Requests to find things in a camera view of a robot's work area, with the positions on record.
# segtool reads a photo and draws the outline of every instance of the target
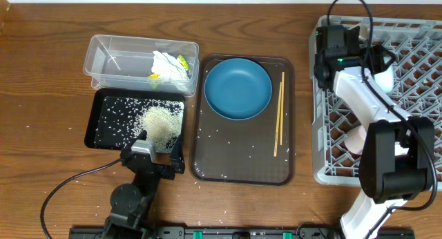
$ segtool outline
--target wooden table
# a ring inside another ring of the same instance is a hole
[[[13,4],[0,36],[0,238],[43,238],[39,212],[49,192],[66,178],[119,156],[118,151],[88,149],[83,143],[95,91],[82,66],[96,34],[194,41],[200,59],[211,53],[266,55],[285,57],[296,69],[294,180],[285,187],[220,184],[196,181],[186,171],[174,181],[161,182],[152,220],[190,227],[333,224],[360,189],[323,186],[312,178],[307,38],[327,8]],[[375,17],[442,20],[442,6],[372,6],[372,12]],[[333,13],[366,16],[359,5],[336,6]],[[187,165],[194,104],[195,98],[186,102]],[[113,166],[66,185],[46,209],[52,236],[66,238],[76,225],[102,225],[111,209],[111,192],[132,178],[129,170]],[[428,193],[421,194],[408,205],[427,198]],[[438,238],[441,208],[439,195],[431,209],[397,211],[387,226],[412,227],[417,238]]]

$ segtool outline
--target black tray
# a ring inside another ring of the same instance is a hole
[[[127,98],[139,99],[155,99],[155,100],[169,100],[179,101],[185,103],[183,95],[175,93],[159,93],[151,91],[141,90],[126,90],[118,88],[102,88],[95,93],[92,110],[90,112],[88,128],[86,129],[86,135],[84,136],[84,144],[88,148],[94,149],[116,149],[121,150],[124,146],[122,138],[128,136],[127,128],[129,131],[133,128],[133,121],[135,116],[141,113],[141,109],[133,110],[132,108],[126,108],[123,102],[118,102],[113,110],[120,111],[117,113],[108,112],[104,105],[105,98],[119,98],[125,100]],[[184,130],[184,116],[186,114],[186,106],[184,105],[181,134]]]
[[[204,82],[210,70],[221,61],[241,57],[260,64],[269,73],[273,92],[269,105],[261,114],[245,121],[221,117],[207,104]],[[200,85],[195,112],[195,128],[190,169],[199,180],[268,184],[281,186],[294,176],[294,68],[286,59],[211,55],[200,69]],[[275,145],[278,90],[285,72],[283,143]]]

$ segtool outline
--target wooden chopstick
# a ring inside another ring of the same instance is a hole
[[[278,96],[278,112],[276,116],[276,131],[275,131],[275,149],[273,150],[273,156],[276,157],[278,153],[278,129],[279,129],[279,117],[281,114],[281,83],[279,84],[279,96]]]
[[[282,87],[281,87],[281,121],[280,121],[280,132],[279,134],[281,134],[281,143],[280,145],[282,146],[282,125],[284,124],[284,72],[282,72]]]

